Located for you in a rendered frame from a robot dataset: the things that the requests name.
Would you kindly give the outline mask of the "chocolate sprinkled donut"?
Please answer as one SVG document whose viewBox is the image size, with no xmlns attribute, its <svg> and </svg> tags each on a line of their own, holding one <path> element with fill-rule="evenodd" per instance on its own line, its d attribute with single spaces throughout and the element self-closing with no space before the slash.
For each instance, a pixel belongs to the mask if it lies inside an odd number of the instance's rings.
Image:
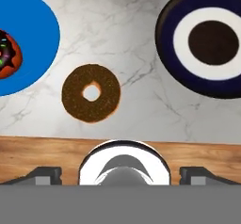
<svg viewBox="0 0 241 224">
<path fill-rule="evenodd" d="M 0 29 L 0 79 L 5 79 L 19 70 L 23 55 L 17 41 Z"/>
</svg>

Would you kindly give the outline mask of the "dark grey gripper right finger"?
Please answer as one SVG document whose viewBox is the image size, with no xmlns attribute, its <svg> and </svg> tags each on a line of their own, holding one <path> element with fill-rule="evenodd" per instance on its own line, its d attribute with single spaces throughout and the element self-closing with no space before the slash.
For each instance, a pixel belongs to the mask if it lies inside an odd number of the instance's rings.
<svg viewBox="0 0 241 224">
<path fill-rule="evenodd" d="M 216 176 L 204 167 L 181 167 L 180 185 L 217 185 L 217 184 L 237 184 L 235 181 Z"/>
</svg>

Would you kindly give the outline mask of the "white and black round object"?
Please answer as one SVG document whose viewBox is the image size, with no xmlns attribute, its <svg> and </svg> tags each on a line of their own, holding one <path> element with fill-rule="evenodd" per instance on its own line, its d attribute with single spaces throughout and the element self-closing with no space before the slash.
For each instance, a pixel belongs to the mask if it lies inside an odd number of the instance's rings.
<svg viewBox="0 0 241 224">
<path fill-rule="evenodd" d="M 92 149 L 79 169 L 80 185 L 170 185 L 164 158 L 153 147 L 133 140 L 109 140 Z"/>
</svg>

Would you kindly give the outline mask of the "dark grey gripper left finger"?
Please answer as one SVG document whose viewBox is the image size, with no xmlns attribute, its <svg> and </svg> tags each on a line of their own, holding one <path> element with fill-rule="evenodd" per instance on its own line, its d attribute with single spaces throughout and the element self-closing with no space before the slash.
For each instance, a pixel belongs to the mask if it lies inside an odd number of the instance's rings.
<svg viewBox="0 0 241 224">
<path fill-rule="evenodd" d="M 62 185 L 61 167 L 37 167 L 27 175 L 6 181 L 5 184 Z"/>
</svg>

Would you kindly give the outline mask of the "dark blue and white plate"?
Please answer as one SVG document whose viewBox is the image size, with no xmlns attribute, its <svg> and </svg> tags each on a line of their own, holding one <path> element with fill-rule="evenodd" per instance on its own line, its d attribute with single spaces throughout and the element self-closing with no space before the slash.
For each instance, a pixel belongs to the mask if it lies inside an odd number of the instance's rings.
<svg viewBox="0 0 241 224">
<path fill-rule="evenodd" d="M 186 88 L 241 98 L 241 0 L 170 0 L 157 19 L 155 45 Z"/>
</svg>

